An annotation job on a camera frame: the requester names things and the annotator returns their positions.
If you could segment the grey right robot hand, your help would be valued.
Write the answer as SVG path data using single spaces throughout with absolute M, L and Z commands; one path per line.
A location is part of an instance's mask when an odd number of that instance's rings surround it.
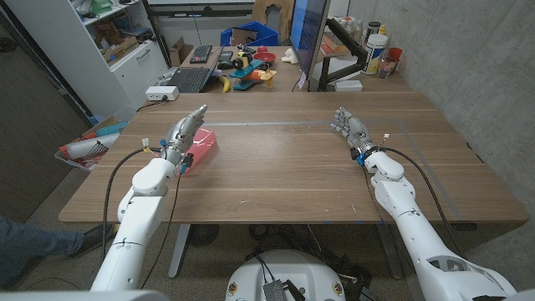
M 331 127 L 348 141 L 351 158 L 360 165 L 378 150 L 378 146 L 369 137 L 366 126 L 344 107 L 339 107 L 335 111 Z

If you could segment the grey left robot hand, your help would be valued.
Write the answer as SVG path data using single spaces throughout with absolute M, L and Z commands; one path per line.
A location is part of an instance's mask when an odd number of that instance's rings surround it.
M 162 147 L 164 159 L 175 166 L 181 162 L 184 154 L 191 148 L 197 130 L 204 123 L 206 111 L 207 105 L 202 105 L 171 127 L 166 145 Z

